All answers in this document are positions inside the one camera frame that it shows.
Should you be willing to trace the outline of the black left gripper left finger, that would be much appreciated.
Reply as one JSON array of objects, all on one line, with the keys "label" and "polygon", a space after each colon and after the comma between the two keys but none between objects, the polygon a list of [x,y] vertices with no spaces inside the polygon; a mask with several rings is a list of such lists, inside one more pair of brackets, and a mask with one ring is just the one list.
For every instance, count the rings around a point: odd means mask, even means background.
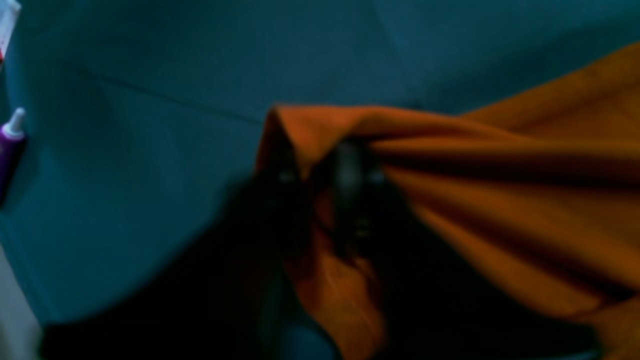
[{"label": "black left gripper left finger", "polygon": [[305,223],[293,165],[259,171],[220,219],[140,289],[99,313],[47,325],[42,360],[278,360],[270,310]]}]

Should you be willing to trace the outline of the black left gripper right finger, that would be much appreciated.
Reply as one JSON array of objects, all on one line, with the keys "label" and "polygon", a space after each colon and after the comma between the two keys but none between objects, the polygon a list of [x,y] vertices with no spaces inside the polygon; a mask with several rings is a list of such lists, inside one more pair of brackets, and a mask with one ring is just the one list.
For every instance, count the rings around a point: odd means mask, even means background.
[{"label": "black left gripper right finger", "polygon": [[595,360],[595,332],[541,316],[483,278],[423,224],[370,150],[342,141],[323,168],[337,258],[369,265],[382,317],[374,360]]}]

